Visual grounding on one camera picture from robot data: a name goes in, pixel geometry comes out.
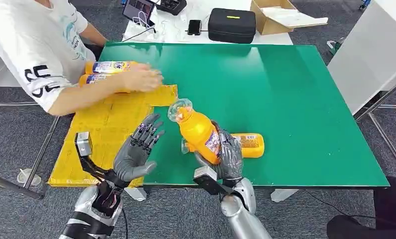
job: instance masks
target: orange bottle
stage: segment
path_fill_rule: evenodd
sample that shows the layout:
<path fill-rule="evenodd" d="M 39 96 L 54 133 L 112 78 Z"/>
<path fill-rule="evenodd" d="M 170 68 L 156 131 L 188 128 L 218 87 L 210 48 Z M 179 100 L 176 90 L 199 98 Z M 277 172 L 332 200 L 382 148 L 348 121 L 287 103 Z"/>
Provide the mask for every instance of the orange bottle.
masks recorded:
<path fill-rule="evenodd" d="M 86 84 L 94 84 L 97 81 L 101 81 L 107 78 L 107 76 L 110 76 L 109 74 L 92 74 L 92 75 L 82 75 L 79 80 L 79 85 L 82 87 L 83 85 Z M 131 92 L 128 89 L 120 89 L 118 92 L 125 92 L 129 93 Z"/>
<path fill-rule="evenodd" d="M 206 160 L 212 164 L 220 162 L 220 139 L 217 130 L 209 118 L 194 111 L 190 100 L 180 99 L 173 103 L 167 116 L 179 124 L 181 135 Z"/>
<path fill-rule="evenodd" d="M 85 64 L 85 74 L 116 74 L 129 71 L 129 68 L 137 64 L 134 61 L 89 61 Z"/>
<path fill-rule="evenodd" d="M 244 158 L 259 158 L 264 154 L 264 138 L 259 133 L 232 133 L 231 135 L 239 141 Z M 182 153 L 185 154 L 196 151 L 195 147 L 184 138 L 181 148 Z"/>

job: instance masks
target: plastic cup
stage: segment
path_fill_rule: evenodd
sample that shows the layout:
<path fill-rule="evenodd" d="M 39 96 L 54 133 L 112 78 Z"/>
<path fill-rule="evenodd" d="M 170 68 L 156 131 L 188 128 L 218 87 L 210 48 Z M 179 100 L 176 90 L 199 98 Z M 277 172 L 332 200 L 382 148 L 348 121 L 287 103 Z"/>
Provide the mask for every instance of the plastic cup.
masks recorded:
<path fill-rule="evenodd" d="M 29 174 L 31 173 L 32 169 L 26 168 L 24 170 L 20 169 L 20 173 L 16 177 L 16 180 L 18 183 L 25 183 L 26 180 L 29 177 Z M 34 178 L 32 179 L 31 185 L 37 186 L 38 184 L 41 183 L 41 178 L 37 174 L 34 175 Z"/>

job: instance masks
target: green table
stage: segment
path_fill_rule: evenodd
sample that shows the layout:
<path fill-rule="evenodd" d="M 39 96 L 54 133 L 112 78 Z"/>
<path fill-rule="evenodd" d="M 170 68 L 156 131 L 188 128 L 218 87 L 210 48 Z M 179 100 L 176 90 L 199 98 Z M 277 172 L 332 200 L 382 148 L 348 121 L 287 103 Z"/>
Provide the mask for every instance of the green table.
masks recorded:
<path fill-rule="evenodd" d="M 108 43 L 100 60 L 148 62 L 229 132 L 262 134 L 264 155 L 244 160 L 254 185 L 389 186 L 314 46 Z M 166 134 L 144 184 L 194 184 L 199 165 L 167 109 L 154 109 Z"/>

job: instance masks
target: smartphone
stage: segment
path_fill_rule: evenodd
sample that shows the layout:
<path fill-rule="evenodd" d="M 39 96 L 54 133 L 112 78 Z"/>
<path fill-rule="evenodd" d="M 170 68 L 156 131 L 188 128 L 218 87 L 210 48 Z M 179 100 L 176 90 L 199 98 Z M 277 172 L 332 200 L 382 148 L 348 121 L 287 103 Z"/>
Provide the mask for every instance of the smartphone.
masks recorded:
<path fill-rule="evenodd" d="M 190 20 L 188 35 L 201 35 L 201 20 Z"/>

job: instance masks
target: bottle label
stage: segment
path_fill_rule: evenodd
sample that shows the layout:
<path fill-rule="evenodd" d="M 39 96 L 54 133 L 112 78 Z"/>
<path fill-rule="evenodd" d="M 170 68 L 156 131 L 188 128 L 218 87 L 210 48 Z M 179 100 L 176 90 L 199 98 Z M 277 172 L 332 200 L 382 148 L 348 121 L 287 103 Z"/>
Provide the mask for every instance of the bottle label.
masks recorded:
<path fill-rule="evenodd" d="M 106 75 L 89 75 L 87 77 L 87 84 L 94 84 L 97 83 L 97 81 L 104 80 L 106 78 Z"/>
<path fill-rule="evenodd" d="M 235 135 L 242 148 L 258 148 L 258 137 L 256 135 Z"/>
<path fill-rule="evenodd" d="M 128 71 L 130 62 L 126 61 L 102 61 L 93 65 L 93 72 L 99 74 L 113 74 Z"/>
<path fill-rule="evenodd" d="M 209 150 L 211 150 L 211 152 L 218 155 L 220 151 L 220 138 L 216 131 L 213 130 L 211 132 L 210 138 L 207 140 L 207 142 L 205 142 L 205 145 L 207 148 L 209 148 Z"/>

